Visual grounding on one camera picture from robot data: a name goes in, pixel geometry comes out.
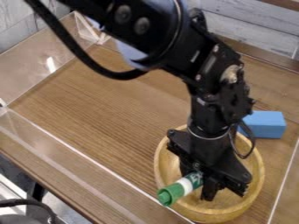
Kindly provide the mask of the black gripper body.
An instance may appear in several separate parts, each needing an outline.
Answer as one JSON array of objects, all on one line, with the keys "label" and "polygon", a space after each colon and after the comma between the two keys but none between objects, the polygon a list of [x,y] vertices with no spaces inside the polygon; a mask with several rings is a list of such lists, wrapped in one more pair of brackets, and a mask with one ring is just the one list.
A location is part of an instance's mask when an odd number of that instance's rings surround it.
[{"label": "black gripper body", "polygon": [[236,152],[237,125],[232,124],[224,132],[213,136],[191,125],[187,130],[167,131],[167,150],[177,157],[189,154],[201,163],[203,180],[216,176],[221,189],[228,188],[239,197],[245,195],[252,175],[239,159],[247,156]]}]

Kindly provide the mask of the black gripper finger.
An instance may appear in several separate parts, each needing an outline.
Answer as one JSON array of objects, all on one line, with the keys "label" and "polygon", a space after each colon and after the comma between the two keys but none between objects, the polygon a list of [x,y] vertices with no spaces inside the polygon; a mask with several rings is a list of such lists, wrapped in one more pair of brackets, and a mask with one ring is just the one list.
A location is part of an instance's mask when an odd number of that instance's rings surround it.
[{"label": "black gripper finger", "polygon": [[200,172],[203,169],[201,163],[189,154],[183,153],[180,159],[180,172],[181,175],[188,175],[192,172]]},{"label": "black gripper finger", "polygon": [[216,176],[208,176],[203,180],[200,199],[213,201],[217,191],[221,189],[221,183]]}]

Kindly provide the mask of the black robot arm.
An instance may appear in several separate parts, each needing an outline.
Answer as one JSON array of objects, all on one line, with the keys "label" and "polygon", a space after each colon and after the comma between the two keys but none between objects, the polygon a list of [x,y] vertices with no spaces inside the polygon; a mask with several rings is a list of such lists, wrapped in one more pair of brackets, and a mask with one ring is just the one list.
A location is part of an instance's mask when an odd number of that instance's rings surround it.
[{"label": "black robot arm", "polygon": [[240,55],[208,31],[203,13],[184,0],[59,0],[99,24],[137,71],[160,68],[181,79],[191,95],[187,129],[167,133],[167,150],[181,174],[203,177],[200,198],[221,189],[243,196],[252,181],[235,146],[255,100]]}]

